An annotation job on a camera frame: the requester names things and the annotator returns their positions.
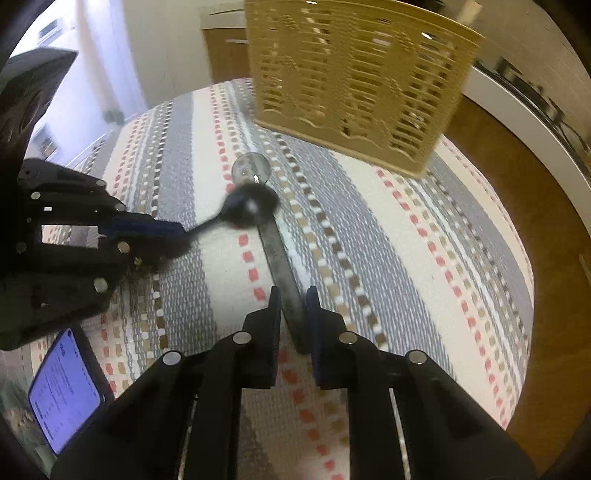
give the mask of phone screen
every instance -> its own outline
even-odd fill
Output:
[[[56,454],[101,402],[74,334],[68,328],[54,342],[29,391],[33,413]]]

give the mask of smartphone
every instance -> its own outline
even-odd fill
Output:
[[[81,328],[67,328],[58,335],[33,379],[28,399],[56,455],[113,399]]]

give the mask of wooden floor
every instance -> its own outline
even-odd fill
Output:
[[[579,261],[591,239],[542,163],[477,104],[464,98],[446,135],[493,185],[531,260],[531,357],[509,433],[542,472],[591,408],[591,286]]]

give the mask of wooden cabinet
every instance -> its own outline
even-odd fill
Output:
[[[203,30],[213,83],[249,77],[246,28],[208,28]]]
[[[207,45],[213,83],[251,75],[242,2],[202,8],[201,28]]]

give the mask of white wall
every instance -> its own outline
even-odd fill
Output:
[[[212,84],[199,9],[216,0],[121,0],[148,106]]]
[[[56,18],[62,19],[63,31],[49,47],[77,51],[74,0],[56,0],[33,22],[13,55],[37,48],[38,32]],[[60,164],[67,164],[108,133],[109,129],[94,99],[80,57],[66,74],[46,114],[35,126],[33,136],[43,125],[48,126],[51,136],[59,146],[50,160]]]
[[[12,55],[37,48],[38,32],[56,18],[61,18],[63,23],[62,35],[48,47],[79,51],[75,2],[56,0],[51,4],[33,22]],[[131,60],[121,2],[86,0],[86,6],[93,39],[98,44],[116,100],[124,117],[131,118],[147,107]],[[59,164],[75,164],[76,159],[83,158],[98,139],[110,133],[81,55],[66,74],[46,114],[35,126],[33,135],[43,125],[47,125],[59,146],[50,161]],[[32,149],[28,154],[34,155],[35,152]]]

